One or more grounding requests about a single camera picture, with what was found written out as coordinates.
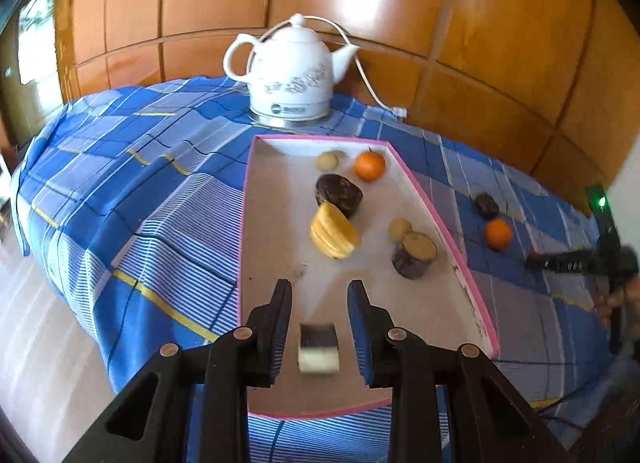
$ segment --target brand logo on kettle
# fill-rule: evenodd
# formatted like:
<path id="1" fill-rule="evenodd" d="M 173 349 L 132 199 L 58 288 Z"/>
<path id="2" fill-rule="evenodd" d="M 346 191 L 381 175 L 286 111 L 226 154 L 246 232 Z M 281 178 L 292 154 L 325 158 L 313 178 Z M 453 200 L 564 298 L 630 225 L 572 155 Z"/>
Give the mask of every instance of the brand logo on kettle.
<path id="1" fill-rule="evenodd" d="M 292 108 L 287 106 L 281 106 L 280 104 L 271 104 L 271 113 L 274 115 L 279 115 L 280 113 L 290 114 L 290 115 L 301 115 L 306 112 L 306 107 L 301 108 Z"/>

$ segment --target kettle lid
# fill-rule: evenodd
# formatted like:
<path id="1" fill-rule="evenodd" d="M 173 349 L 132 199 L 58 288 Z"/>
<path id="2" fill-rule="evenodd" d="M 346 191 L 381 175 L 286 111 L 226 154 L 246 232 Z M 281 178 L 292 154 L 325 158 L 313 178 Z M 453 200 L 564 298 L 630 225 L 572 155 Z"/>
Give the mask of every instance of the kettle lid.
<path id="1" fill-rule="evenodd" d="M 271 39 L 284 42 L 318 42 L 320 39 L 311 28 L 305 27 L 305 18 L 301 14 L 295 14 L 289 18 L 286 28 L 281 28 Z"/>

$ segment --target floral pattern on kettle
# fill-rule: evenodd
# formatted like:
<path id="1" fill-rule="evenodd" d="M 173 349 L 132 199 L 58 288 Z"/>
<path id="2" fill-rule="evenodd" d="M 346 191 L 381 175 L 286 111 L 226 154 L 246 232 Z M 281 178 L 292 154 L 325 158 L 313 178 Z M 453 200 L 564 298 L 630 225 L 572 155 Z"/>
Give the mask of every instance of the floral pattern on kettle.
<path id="1" fill-rule="evenodd" d="M 324 66 L 316 66 L 306 71 L 302 76 L 291 77 L 287 83 L 269 82 L 264 85 L 267 94 L 284 89 L 289 93 L 304 93 L 309 88 L 316 88 L 326 77 L 326 68 Z"/>

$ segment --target metal screw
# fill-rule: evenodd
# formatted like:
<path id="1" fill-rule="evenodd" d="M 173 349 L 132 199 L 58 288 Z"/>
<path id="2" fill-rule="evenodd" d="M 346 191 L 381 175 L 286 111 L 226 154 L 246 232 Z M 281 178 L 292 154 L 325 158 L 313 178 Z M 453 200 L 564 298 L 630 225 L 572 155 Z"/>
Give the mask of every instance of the metal screw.
<path id="1" fill-rule="evenodd" d="M 391 328 L 387 333 L 391 340 L 404 340 L 406 338 L 406 331 L 402 328 Z"/>
<path id="2" fill-rule="evenodd" d="M 169 342 L 169 344 L 165 344 L 160 348 L 160 354 L 163 357 L 169 358 L 174 356 L 179 350 L 180 348 L 178 348 L 177 344 L 174 344 L 173 342 Z"/>
<path id="3" fill-rule="evenodd" d="M 236 340 L 247 340 L 248 338 L 251 338 L 253 334 L 254 332 L 251 328 L 242 326 L 242 328 L 238 328 L 234 331 L 234 338 Z"/>
<path id="4" fill-rule="evenodd" d="M 480 355 L 480 350 L 478 349 L 478 346 L 475 346 L 473 344 L 463 345 L 461 351 L 466 358 L 476 358 L 477 356 Z"/>

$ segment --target kettle spout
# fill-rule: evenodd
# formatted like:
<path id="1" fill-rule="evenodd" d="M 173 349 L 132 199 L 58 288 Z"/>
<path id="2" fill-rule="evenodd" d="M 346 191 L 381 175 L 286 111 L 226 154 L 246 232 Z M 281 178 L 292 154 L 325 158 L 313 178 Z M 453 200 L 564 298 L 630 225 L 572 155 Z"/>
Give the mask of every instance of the kettle spout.
<path id="1" fill-rule="evenodd" d="M 359 46 L 348 44 L 332 52 L 331 62 L 334 70 L 334 84 L 338 84 L 344 78 L 351 59 L 359 49 Z"/>

